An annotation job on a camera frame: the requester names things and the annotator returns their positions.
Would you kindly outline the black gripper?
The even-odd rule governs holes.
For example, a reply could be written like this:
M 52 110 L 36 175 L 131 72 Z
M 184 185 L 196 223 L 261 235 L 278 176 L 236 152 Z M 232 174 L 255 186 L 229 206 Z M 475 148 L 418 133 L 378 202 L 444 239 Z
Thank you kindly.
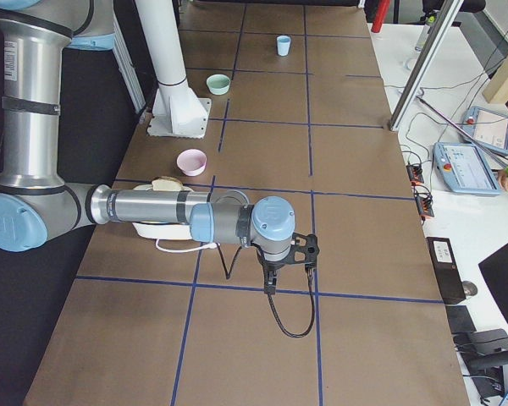
M 318 237 L 314 233 L 303 235 L 293 233 L 288 250 L 277 260 L 270 260 L 269 253 L 260 251 L 258 262 L 263 269 L 278 270 L 283 266 L 303 265 L 305 267 L 307 282 L 313 284 L 315 271 L 318 268 Z M 275 294 L 277 287 L 277 274 L 274 271 L 264 273 L 264 293 Z

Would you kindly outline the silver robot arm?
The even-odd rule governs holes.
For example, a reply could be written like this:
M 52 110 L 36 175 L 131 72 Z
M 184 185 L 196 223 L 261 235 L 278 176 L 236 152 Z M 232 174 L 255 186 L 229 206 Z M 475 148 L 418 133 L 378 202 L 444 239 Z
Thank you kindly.
M 318 241 L 295 231 L 295 212 L 280 197 L 251 204 L 238 190 L 222 194 L 182 186 L 136 189 L 67 184 L 57 172 L 62 52 L 114 44 L 110 1 L 0 1 L 4 35 L 3 170 L 0 249 L 20 252 L 92 224 L 130 222 L 156 241 L 186 239 L 202 248 L 255 247 L 264 291 L 279 270 L 302 264 L 312 276 Z

